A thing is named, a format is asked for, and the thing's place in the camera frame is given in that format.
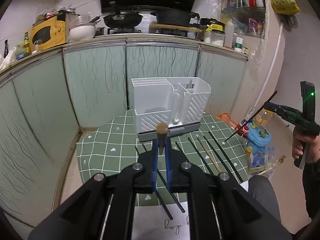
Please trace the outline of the person's right hand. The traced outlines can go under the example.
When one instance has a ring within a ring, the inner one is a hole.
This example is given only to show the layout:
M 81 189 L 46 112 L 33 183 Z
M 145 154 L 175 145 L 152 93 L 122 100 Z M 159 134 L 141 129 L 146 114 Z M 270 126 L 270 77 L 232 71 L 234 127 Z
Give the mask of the person's right hand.
M 298 159 L 304 153 L 304 146 L 309 144 L 309 153 L 306 158 L 306 163 L 316 163 L 320 159 L 319 152 L 319 135 L 307 136 L 299 133 L 298 129 L 293 130 L 292 156 Z

